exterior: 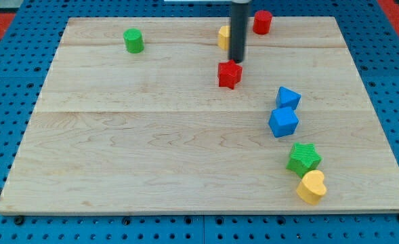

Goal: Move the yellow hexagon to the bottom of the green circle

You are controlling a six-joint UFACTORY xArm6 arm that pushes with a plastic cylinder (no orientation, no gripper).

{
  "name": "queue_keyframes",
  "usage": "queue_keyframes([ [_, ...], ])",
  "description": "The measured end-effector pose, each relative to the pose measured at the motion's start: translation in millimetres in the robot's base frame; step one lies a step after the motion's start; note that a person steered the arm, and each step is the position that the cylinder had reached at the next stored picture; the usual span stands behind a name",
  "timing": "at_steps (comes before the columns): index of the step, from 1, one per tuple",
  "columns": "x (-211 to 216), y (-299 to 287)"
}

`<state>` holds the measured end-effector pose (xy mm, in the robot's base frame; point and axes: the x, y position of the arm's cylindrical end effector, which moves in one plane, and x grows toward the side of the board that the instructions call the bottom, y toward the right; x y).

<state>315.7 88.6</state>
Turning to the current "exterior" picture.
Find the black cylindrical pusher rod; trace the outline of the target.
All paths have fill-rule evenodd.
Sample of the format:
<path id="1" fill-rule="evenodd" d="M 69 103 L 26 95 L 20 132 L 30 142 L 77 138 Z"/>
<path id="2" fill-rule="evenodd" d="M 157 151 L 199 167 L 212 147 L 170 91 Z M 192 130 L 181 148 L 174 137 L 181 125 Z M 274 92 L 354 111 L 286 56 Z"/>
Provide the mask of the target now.
<path id="1" fill-rule="evenodd" d="M 251 0 L 231 1 L 228 59 L 236 63 L 241 63 L 245 59 L 245 43 L 250 4 Z"/>

